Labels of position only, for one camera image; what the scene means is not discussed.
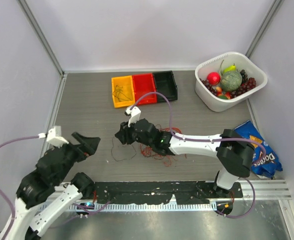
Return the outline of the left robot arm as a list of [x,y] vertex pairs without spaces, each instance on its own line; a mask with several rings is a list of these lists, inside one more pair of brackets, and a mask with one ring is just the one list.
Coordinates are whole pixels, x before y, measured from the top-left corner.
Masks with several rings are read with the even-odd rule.
[[95,190],[93,180],[83,172],[77,173],[70,184],[45,210],[40,207],[47,201],[75,163],[94,155],[101,139],[85,137],[74,132],[72,137],[78,144],[72,144],[61,136],[40,133],[53,146],[37,161],[35,169],[20,182],[15,201],[0,189],[0,195],[8,203],[11,214],[0,231],[0,240],[39,240],[54,221],[75,201],[89,199]]

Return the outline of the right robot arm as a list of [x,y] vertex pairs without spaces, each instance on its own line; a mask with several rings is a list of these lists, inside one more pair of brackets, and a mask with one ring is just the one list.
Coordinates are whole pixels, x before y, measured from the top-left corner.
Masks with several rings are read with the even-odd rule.
[[219,160],[223,168],[217,173],[212,190],[220,198],[230,194],[239,178],[250,176],[255,152],[251,143],[231,129],[209,136],[184,135],[160,130],[145,118],[135,123],[122,122],[114,136],[123,145],[137,142],[160,156],[191,154]]

